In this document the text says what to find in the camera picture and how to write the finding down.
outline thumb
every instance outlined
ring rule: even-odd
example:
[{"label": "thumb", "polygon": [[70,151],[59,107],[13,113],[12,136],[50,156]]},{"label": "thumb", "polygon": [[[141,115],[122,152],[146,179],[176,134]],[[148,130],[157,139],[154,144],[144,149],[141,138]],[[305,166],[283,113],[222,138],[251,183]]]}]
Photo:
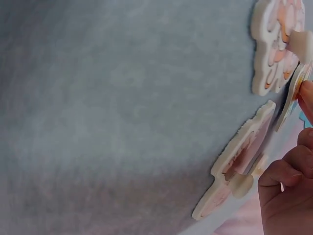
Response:
[{"label": "thumb", "polygon": [[281,185],[295,186],[302,173],[292,168],[284,160],[276,160],[264,171],[259,179],[259,197],[261,208],[282,192]]},{"label": "thumb", "polygon": [[313,82],[304,81],[300,87],[300,95],[309,111],[313,113]]}]

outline gray felt background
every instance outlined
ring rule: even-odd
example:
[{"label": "gray felt background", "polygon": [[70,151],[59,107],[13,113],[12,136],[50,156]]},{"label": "gray felt background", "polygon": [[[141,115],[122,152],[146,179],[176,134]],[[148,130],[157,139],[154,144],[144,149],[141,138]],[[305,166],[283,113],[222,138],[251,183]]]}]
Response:
[{"label": "gray felt background", "polygon": [[[0,0],[0,235],[221,225],[246,199],[196,223],[208,172],[237,129],[282,97],[250,91],[253,5]],[[273,156],[288,131],[272,139]]]}]

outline finger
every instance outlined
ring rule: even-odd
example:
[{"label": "finger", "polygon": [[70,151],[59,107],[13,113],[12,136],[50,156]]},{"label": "finger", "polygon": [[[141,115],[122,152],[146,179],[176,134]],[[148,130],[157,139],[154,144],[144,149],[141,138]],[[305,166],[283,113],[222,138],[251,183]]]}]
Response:
[{"label": "finger", "polygon": [[298,145],[304,145],[313,150],[313,128],[306,128],[298,135]]},{"label": "finger", "polygon": [[267,202],[280,194],[280,183],[292,187],[301,179],[302,173],[295,170],[284,160],[276,160],[264,171],[258,183],[260,204]]},{"label": "finger", "polygon": [[304,102],[302,96],[299,96],[298,103],[305,116],[311,124],[313,124],[313,112],[308,108],[307,104]]},{"label": "finger", "polygon": [[309,110],[313,112],[313,82],[304,81],[300,87],[300,94]]},{"label": "finger", "polygon": [[313,179],[313,153],[306,146],[299,145],[290,150],[284,157],[292,168],[302,172],[302,174]]}]

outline hand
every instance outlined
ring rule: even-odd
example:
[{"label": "hand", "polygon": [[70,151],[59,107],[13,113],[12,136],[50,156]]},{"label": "hand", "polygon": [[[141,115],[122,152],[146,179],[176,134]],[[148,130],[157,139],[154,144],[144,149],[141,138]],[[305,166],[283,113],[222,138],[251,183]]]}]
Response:
[{"label": "hand", "polygon": [[313,128],[298,136],[298,146],[274,161],[259,179],[265,235],[313,233]]},{"label": "hand", "polygon": [[299,105],[313,125],[313,82],[304,81],[300,87]]}]

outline fingernail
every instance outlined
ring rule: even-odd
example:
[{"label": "fingernail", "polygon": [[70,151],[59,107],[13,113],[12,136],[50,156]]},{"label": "fingernail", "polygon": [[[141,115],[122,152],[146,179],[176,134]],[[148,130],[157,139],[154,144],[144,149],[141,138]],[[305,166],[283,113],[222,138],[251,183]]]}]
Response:
[{"label": "fingernail", "polygon": [[288,170],[288,173],[291,177],[302,175],[302,173],[300,171],[297,171],[293,168],[288,167],[287,170]]},{"label": "fingernail", "polygon": [[311,82],[311,81],[304,81],[303,83],[302,83],[302,87],[304,88],[304,89],[306,89],[306,90],[313,90],[313,82]]}]

